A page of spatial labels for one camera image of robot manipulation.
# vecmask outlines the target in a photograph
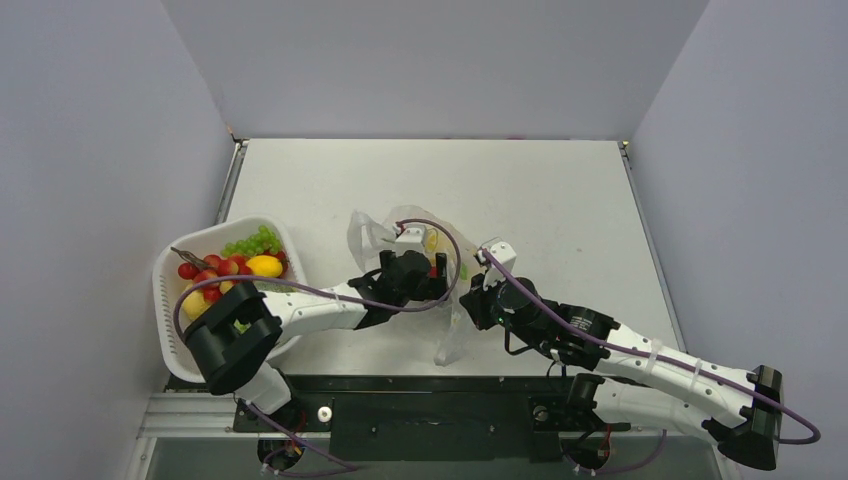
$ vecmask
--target purple cable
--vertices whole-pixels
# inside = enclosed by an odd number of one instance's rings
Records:
[[[447,300],[450,297],[451,292],[453,292],[453,289],[456,288],[457,282],[459,282],[459,272],[462,269],[461,268],[462,267],[462,259],[460,258],[459,244],[456,243],[456,239],[453,238],[453,235],[451,235],[450,232],[448,232],[446,228],[442,227],[441,225],[439,225],[438,223],[436,223],[432,220],[427,220],[426,218],[409,218],[409,219],[401,220],[401,221],[397,222],[398,225],[406,225],[406,224],[409,224],[409,223],[423,223],[423,224],[426,224],[426,225],[431,225],[433,227],[436,227],[442,233],[445,234],[445,236],[448,238],[448,240],[450,240],[451,245],[453,245],[454,252],[456,253],[456,268],[454,268],[454,270],[456,270],[456,271],[453,274],[453,280],[451,280],[450,286],[448,287],[447,291],[445,291],[444,295],[439,297],[438,300],[434,300],[432,302],[427,302],[427,303],[425,303],[423,305],[419,305],[417,307],[398,307],[396,305],[389,305],[387,303],[375,302],[373,300],[366,300],[364,298],[350,297],[350,296],[347,296],[347,295],[335,295],[335,294],[332,294],[332,293],[329,293],[329,292],[324,292],[324,291],[319,290],[319,289],[314,288],[314,287],[310,287],[308,285],[303,285],[303,284],[300,284],[300,283],[297,283],[297,282],[292,282],[290,280],[285,280],[285,279],[282,279],[282,278],[268,278],[268,277],[260,277],[258,275],[226,275],[226,276],[223,276],[223,277],[215,277],[215,278],[210,278],[209,280],[204,280],[202,282],[197,282],[196,284],[192,285],[191,288],[184,291],[179,297],[177,297],[177,301],[174,304],[174,331],[177,332],[177,336],[180,338],[180,340],[182,340],[183,343],[185,343],[185,338],[183,338],[183,329],[180,327],[180,307],[182,307],[183,302],[185,301],[186,297],[188,297],[188,295],[191,292],[193,292],[197,289],[203,288],[207,285],[213,285],[213,284],[216,284],[216,283],[221,283],[221,282],[226,281],[226,280],[258,281],[258,282],[275,283],[275,284],[278,284],[278,285],[285,285],[287,287],[292,287],[292,288],[296,288],[298,290],[303,290],[304,292],[311,293],[311,294],[317,295],[319,297],[332,298],[332,299],[336,299],[336,300],[343,300],[345,302],[358,303],[358,304],[361,304],[361,305],[367,305],[369,307],[383,308],[383,309],[386,309],[386,310],[391,310],[393,312],[417,313],[417,312],[424,312],[424,311],[430,310],[431,308],[437,307],[438,305],[442,304],[445,300]]]
[[[609,349],[609,350],[615,350],[616,352],[626,353],[628,355],[633,355],[635,357],[642,357],[642,358],[650,358],[651,357],[651,354],[648,353],[648,352],[642,352],[642,351],[639,351],[639,350],[631,350],[629,348],[622,347],[622,346],[616,345],[614,343],[609,343],[609,342],[601,340],[599,338],[595,338],[595,337],[589,335],[588,333],[585,333],[582,330],[579,330],[578,328],[572,326],[570,323],[563,320],[562,317],[557,315],[556,312],[551,310],[550,307],[545,305],[539,299],[539,297],[537,297],[536,295],[533,294],[533,292],[531,292],[526,287],[524,287],[524,285],[522,285],[521,282],[519,282],[514,276],[512,276],[512,274],[509,272],[509,270],[507,270],[503,265],[501,265],[501,263],[498,262],[498,260],[491,253],[489,253],[488,250],[483,250],[483,257],[485,257],[486,260],[491,262],[492,266],[497,268],[498,271],[500,271],[501,274],[503,274],[503,276],[507,279],[507,281],[509,281],[509,283],[511,283],[516,289],[518,289],[519,292],[523,293],[527,298],[530,299],[530,301],[532,301],[537,307],[539,307],[549,317],[554,319],[554,321],[559,323],[563,328],[568,330],[568,332],[571,333],[572,335],[575,335],[579,338],[582,338],[583,340],[586,340],[588,342],[592,342],[595,345],[598,345],[600,347],[604,347],[604,348]],[[666,357],[665,355],[657,355],[657,360],[671,364],[671,365],[674,365],[675,367],[678,367],[678,368],[682,368],[682,369],[684,369],[688,372],[695,373],[695,367],[688,365],[688,364],[686,364],[686,363],[684,363],[680,360],[677,360],[676,358]],[[779,402],[775,402],[774,400],[766,397],[765,395],[763,395],[761,393],[755,392],[755,391],[751,390],[750,388],[747,388],[743,385],[740,385],[740,384],[738,384],[738,383],[736,383],[732,380],[728,380],[726,378],[723,378],[720,375],[716,375],[714,373],[707,372],[707,371],[704,371],[704,370],[699,371],[698,375],[709,378],[710,380],[714,380],[716,382],[721,382],[721,383],[723,383],[723,384],[725,384],[729,387],[734,388],[735,390],[738,390],[742,393],[748,394],[748,395],[754,397],[755,399],[757,399],[757,400],[765,403],[766,405],[770,406],[771,408],[777,409],[778,411],[785,413],[787,416],[789,416],[790,418],[792,418],[796,422],[800,423],[801,425],[807,427],[810,430],[810,432],[812,432],[812,435],[808,438],[779,438],[779,439],[777,439],[778,443],[782,443],[784,445],[809,445],[811,443],[816,443],[821,439],[821,431],[819,431],[818,427],[816,427],[815,425],[813,425],[812,422],[810,422],[806,418],[802,417],[801,415],[795,413],[792,409],[786,407],[785,405],[783,405]]]
[[[261,418],[263,422],[267,423],[271,427],[274,427],[279,432],[286,434],[286,436],[289,437],[293,442],[297,443],[298,445],[300,445],[302,447],[306,447],[306,448],[312,450],[313,452],[317,453],[318,455],[321,455],[322,457],[326,458],[327,460],[335,462],[335,463],[341,465],[342,467],[344,467],[341,470],[324,470],[324,471],[320,471],[320,472],[310,472],[310,473],[280,472],[279,473],[280,476],[282,476],[282,477],[292,477],[292,478],[316,478],[316,477],[326,477],[326,476],[329,476],[329,475],[337,475],[339,473],[348,473],[348,472],[352,472],[354,470],[359,469],[359,467],[357,467],[356,465],[354,465],[350,462],[345,462],[344,460],[336,457],[335,455],[331,454],[330,452],[328,452],[328,451],[326,451],[322,448],[316,447],[312,443],[298,437],[297,435],[295,435],[294,432],[292,432],[291,430],[287,429],[286,427],[280,425],[279,423],[275,422],[274,419],[269,417],[268,415],[265,415],[262,412],[262,410],[259,410],[258,408],[256,408],[252,403],[247,403],[246,405],[247,405],[247,408],[250,409],[251,412],[255,413],[257,417]],[[262,463],[268,465],[269,464],[268,462],[271,459],[273,459],[275,455],[279,454],[281,451],[282,451],[282,449],[278,449],[274,452],[271,452],[268,456],[265,457],[265,459],[262,461]]]
[[[654,451],[651,452],[650,455],[645,457],[641,462],[634,463],[633,465],[627,465],[626,467],[615,467],[615,468],[601,467],[601,468],[595,470],[595,475],[617,475],[619,473],[632,472],[633,470],[638,470],[638,469],[644,467],[645,465],[653,462],[654,460],[657,459],[657,457],[660,456],[663,449],[665,449],[665,441],[666,441],[667,436],[668,436],[668,432],[663,430],[663,433],[660,436],[660,443],[657,444],[657,448],[655,448]],[[571,457],[568,457],[566,455],[566,458],[568,458],[568,460],[572,463],[572,465],[577,465],[577,463],[574,460],[572,460]],[[591,472],[592,471],[591,469],[586,468],[586,467],[580,467],[580,469],[584,472]]]

